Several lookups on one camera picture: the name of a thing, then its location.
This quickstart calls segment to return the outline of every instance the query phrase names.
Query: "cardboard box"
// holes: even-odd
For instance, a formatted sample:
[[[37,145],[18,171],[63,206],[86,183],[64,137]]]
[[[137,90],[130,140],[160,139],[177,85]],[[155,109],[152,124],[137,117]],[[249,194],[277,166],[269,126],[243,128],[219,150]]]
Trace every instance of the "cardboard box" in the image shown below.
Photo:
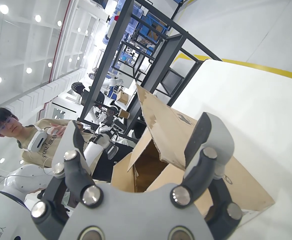
[[[184,150],[197,121],[140,86],[137,92],[147,129],[133,152],[114,166],[112,185],[122,191],[145,192],[167,183],[180,184],[185,170]],[[232,200],[243,210],[241,225],[275,203],[234,157],[226,165],[224,181]],[[208,190],[195,205],[203,216],[207,214],[212,206]]]
[[[155,29],[157,31],[159,31],[159,32],[162,32],[163,31],[163,26],[165,26],[165,23],[160,21],[160,24],[156,24]],[[158,35],[152,30],[148,31],[147,36],[150,37],[150,38],[153,38],[155,41],[158,39]]]
[[[120,112],[118,113],[118,117],[128,119],[130,116],[129,112],[124,111],[123,109],[120,109]]]
[[[123,92],[122,90],[117,94],[116,101],[127,104],[128,103],[128,94]]]

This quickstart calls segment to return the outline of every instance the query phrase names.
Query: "white headset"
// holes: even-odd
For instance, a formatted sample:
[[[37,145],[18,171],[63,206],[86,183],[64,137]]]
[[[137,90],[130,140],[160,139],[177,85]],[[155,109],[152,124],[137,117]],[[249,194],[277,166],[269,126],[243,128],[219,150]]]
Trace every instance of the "white headset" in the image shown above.
[[[44,144],[44,142],[46,141],[46,138],[48,136],[48,134],[43,129],[39,128],[36,125],[34,127],[37,129],[37,132],[33,136],[30,143],[28,144],[27,149],[23,148],[23,150],[25,150],[25,151],[29,151],[29,152],[40,151],[42,145]]]

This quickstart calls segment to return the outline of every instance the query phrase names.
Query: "hand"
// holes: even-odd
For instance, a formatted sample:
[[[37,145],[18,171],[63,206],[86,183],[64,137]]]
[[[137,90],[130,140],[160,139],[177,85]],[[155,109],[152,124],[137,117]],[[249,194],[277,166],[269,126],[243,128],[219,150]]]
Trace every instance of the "hand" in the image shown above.
[[[57,135],[57,136],[63,136],[63,134],[65,132],[65,129],[66,129],[66,126],[61,126],[61,125],[54,124],[54,123],[51,123],[50,125],[52,127],[54,127],[54,131],[58,130],[58,132],[55,135]]]

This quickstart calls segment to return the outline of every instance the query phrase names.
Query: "black shelf frame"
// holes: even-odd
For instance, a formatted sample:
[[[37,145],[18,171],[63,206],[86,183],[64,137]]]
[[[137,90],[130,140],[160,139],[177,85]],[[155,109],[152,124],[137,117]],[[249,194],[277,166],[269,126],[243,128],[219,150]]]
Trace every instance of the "black shelf frame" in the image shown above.
[[[149,12],[151,12],[155,17],[160,19],[163,23],[165,23],[168,27],[174,28],[178,34],[173,36],[167,36],[166,34],[162,34],[159,31],[155,31],[152,26],[148,25],[147,23],[144,23],[143,20],[133,15],[133,4],[134,2],[137,2],[141,4],[142,6],[146,7]],[[147,26],[149,29],[153,30],[155,33],[157,33],[162,38],[162,45],[161,47],[156,47],[154,50],[154,53],[156,51],[156,57],[153,58],[151,56],[148,56],[146,53],[142,52],[140,49],[136,48],[132,44],[122,41],[122,37],[124,35],[124,32],[126,30],[126,27],[128,23],[130,22],[130,19],[133,18],[137,20],[138,22],[142,23],[143,25]],[[99,104],[96,102],[98,93],[101,89],[102,83],[107,75],[107,71],[113,61],[113,58],[115,56],[115,53],[118,49],[118,46],[120,45],[120,50],[118,50],[114,63],[117,63],[120,55],[121,50],[124,46],[133,48],[139,53],[139,56],[147,57],[152,60],[152,64],[150,68],[148,69],[148,72],[145,74],[144,79],[138,80],[136,79],[135,75],[138,73],[140,64],[142,63],[142,57],[138,62],[138,69],[133,68],[133,75],[127,74],[130,77],[133,77],[139,85],[141,85],[143,88],[148,90],[150,93],[154,93],[154,91],[161,92],[167,96],[170,97],[170,100],[167,105],[171,106],[175,100],[178,98],[180,93],[183,91],[183,89],[186,87],[188,82],[192,79],[194,74],[197,72],[197,70],[202,65],[203,61],[198,60],[196,57],[194,57],[192,54],[190,54],[188,51],[182,48],[183,44],[186,40],[189,40],[192,42],[196,47],[201,49],[205,54],[207,54],[211,59],[221,61],[219,57],[217,57],[213,52],[211,52],[207,47],[205,47],[202,43],[200,43],[197,39],[195,39],[192,35],[190,35],[187,31],[185,31],[182,27],[180,27],[178,24],[176,24],[172,19],[161,13],[158,9],[153,7],[150,3],[148,3],[145,0],[126,0],[125,4],[123,5],[123,9],[119,15],[119,18],[116,22],[116,25],[114,27],[113,34],[111,35],[108,45],[105,49],[105,53],[103,55],[103,58],[101,60],[101,63],[99,65],[99,68],[96,72],[95,80],[92,83],[91,90],[87,96],[87,99],[85,101],[85,105],[83,108],[83,111],[81,113],[81,116],[78,118],[78,121],[84,122],[85,117],[87,116],[90,109],[95,104]],[[185,55],[187,55],[189,58],[195,61],[195,64],[190,69],[188,74],[183,77],[181,77],[180,83],[176,85],[174,90],[169,94],[165,93],[163,91],[160,91],[157,89],[158,85],[161,84],[165,76],[167,75],[167,72],[174,72],[170,65],[176,58],[177,54],[179,52],[183,52]],[[142,115],[141,106],[138,100],[137,95],[133,97],[131,100],[131,103],[129,104],[127,111],[130,113],[129,119],[125,119],[124,123],[127,127],[126,131],[123,133],[122,137],[128,138],[129,131],[134,127],[136,123],[143,123],[139,119],[139,116]]]

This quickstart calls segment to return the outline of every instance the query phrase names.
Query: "young man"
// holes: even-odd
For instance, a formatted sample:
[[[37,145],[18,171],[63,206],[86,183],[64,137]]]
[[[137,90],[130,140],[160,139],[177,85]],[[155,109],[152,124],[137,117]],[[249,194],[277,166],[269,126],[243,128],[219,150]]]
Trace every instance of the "young man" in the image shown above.
[[[54,127],[58,132],[55,135],[48,135],[39,152],[30,152],[26,149],[38,131],[37,128],[34,125],[23,126],[8,109],[0,107],[0,137],[12,137],[17,140],[18,147],[23,150],[22,158],[25,164],[35,164],[40,167],[50,168],[55,151],[69,121],[64,119],[41,119],[36,122],[35,125],[40,129],[47,131],[49,128]],[[80,130],[83,130],[81,123],[78,122],[77,125]],[[92,134],[81,131],[81,135],[85,141],[85,150]],[[112,160],[108,160],[107,155],[102,153],[100,158],[96,159],[90,166],[94,179],[110,182],[113,166],[132,151],[129,146],[118,143],[116,145],[119,146],[119,150]]]

